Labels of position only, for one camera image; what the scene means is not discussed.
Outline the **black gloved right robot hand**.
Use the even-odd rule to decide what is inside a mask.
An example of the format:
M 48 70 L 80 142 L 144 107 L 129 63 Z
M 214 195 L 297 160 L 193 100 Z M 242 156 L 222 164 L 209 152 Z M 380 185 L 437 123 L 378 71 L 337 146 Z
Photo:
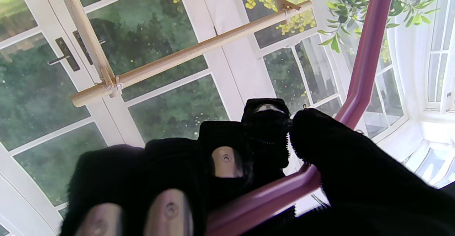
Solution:
M 453 236 L 454 198 L 427 185 L 368 137 L 314 108 L 293 118 L 279 98 L 250 99 L 242 120 L 205 121 L 197 140 L 153 139 L 89 151 L 68 187 L 60 235 L 145 236 L 158 197 L 175 190 L 190 212 L 190 235 L 207 216 L 285 176 L 291 142 L 314 165 L 328 205 L 296 217 L 294 207 L 244 236 Z

